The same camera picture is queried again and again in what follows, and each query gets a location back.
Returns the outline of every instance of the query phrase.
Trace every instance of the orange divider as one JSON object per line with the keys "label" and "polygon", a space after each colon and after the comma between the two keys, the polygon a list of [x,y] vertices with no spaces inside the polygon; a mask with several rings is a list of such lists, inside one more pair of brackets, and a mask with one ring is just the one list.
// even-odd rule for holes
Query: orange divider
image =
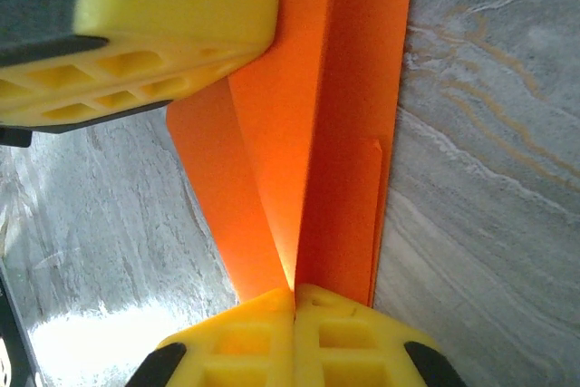
{"label": "orange divider", "polygon": [[408,6],[280,0],[273,46],[231,90],[169,106],[242,299],[285,275],[372,303]]}

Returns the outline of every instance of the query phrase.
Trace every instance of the gray marble surface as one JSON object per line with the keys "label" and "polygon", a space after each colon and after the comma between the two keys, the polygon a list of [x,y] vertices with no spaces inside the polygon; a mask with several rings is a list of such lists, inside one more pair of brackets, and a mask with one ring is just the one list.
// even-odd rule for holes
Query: gray marble surface
{"label": "gray marble surface", "polygon": [[[411,1],[375,305],[470,386],[580,386],[579,20]],[[235,303],[162,111],[0,149],[0,243],[51,385],[122,385]]]}

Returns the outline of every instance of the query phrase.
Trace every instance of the orange plastic sheet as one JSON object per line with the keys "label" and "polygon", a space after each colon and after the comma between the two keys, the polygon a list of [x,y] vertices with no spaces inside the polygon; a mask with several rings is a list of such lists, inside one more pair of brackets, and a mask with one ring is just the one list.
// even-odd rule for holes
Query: orange plastic sheet
{"label": "orange plastic sheet", "polygon": [[372,303],[409,0],[280,0],[264,56],[169,106],[240,298]]}

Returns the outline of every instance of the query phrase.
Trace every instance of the yellow plastic block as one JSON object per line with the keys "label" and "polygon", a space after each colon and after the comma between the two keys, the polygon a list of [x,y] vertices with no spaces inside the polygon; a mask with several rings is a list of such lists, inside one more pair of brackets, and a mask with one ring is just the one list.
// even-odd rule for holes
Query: yellow plastic block
{"label": "yellow plastic block", "polygon": [[294,297],[279,289],[172,335],[187,352],[167,387],[289,387]]}
{"label": "yellow plastic block", "polygon": [[404,345],[426,334],[315,285],[296,301],[295,386],[425,387]]}
{"label": "yellow plastic block", "polygon": [[0,70],[0,122],[72,124],[179,99],[272,42],[277,0],[76,0],[73,32],[99,49]]}

